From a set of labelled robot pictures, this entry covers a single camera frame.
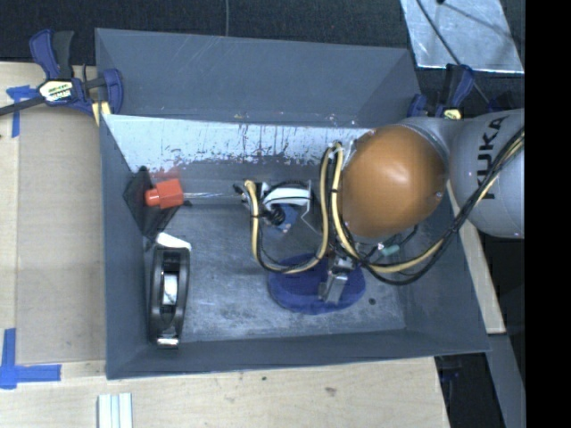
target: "blue tape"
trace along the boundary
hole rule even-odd
[[[0,365],[0,389],[13,390],[18,383],[60,381],[62,365],[16,365],[16,329],[4,330],[4,348]]]
[[[39,92],[30,86],[9,87],[6,93],[13,99],[15,103],[20,100],[27,100],[39,96]],[[16,111],[12,118],[12,138],[20,134],[20,112]]]

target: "black wire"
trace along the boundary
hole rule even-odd
[[[226,14],[226,21],[224,25],[224,36],[227,37],[230,33],[230,3],[228,0],[224,0],[224,8]]]
[[[448,54],[450,54],[451,58],[454,59],[454,61],[456,62],[457,65],[462,65],[462,62],[460,61],[458,56],[452,51],[452,48],[446,42],[443,35],[440,33],[440,30],[438,30],[438,28],[434,24],[434,21],[428,15],[428,12],[426,11],[425,6],[422,4],[422,2],[420,0],[416,0],[416,2],[417,2],[418,7],[420,8],[420,11],[425,15],[426,20],[430,24],[430,27],[432,27],[432,30],[434,30],[434,33],[440,39],[440,41],[442,42],[442,44],[446,48],[446,51],[448,51]],[[478,92],[478,94],[482,97],[482,99],[485,101],[485,103],[487,105],[490,102],[490,100],[488,100],[488,97],[485,96],[484,91],[478,86],[478,84],[476,84],[475,81],[474,81],[474,89]]]

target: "white object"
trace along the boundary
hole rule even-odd
[[[99,395],[97,428],[133,428],[131,393]]]

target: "wooden table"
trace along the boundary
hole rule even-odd
[[[89,68],[88,75],[94,71]],[[35,64],[0,62],[0,106],[12,102],[4,92],[7,87],[37,86],[43,79]],[[29,111],[26,119],[45,119],[50,125],[58,116],[67,119],[70,114],[64,111],[69,110],[41,106]],[[78,119],[95,124],[87,116]],[[22,120],[22,135],[11,138],[12,116],[0,118],[0,333],[18,324],[17,217],[19,147],[26,137],[23,125]],[[486,329],[504,333],[477,231],[467,224],[461,236]],[[21,383],[14,391],[0,390],[0,426],[94,427],[98,395],[123,392],[132,393],[136,428],[450,426],[432,358],[125,381],[107,381],[102,359],[70,359],[62,362],[60,382]]]

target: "bin floor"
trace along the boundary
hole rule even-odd
[[[301,220],[287,234],[271,231],[264,235],[264,249],[276,259],[312,251],[319,243],[319,236]],[[395,288],[366,271],[366,292],[347,309],[312,316],[280,307],[269,294],[268,273],[252,256],[249,212],[243,205],[182,207],[165,232],[193,246],[182,342],[405,327]],[[151,254],[147,252],[147,264]]]

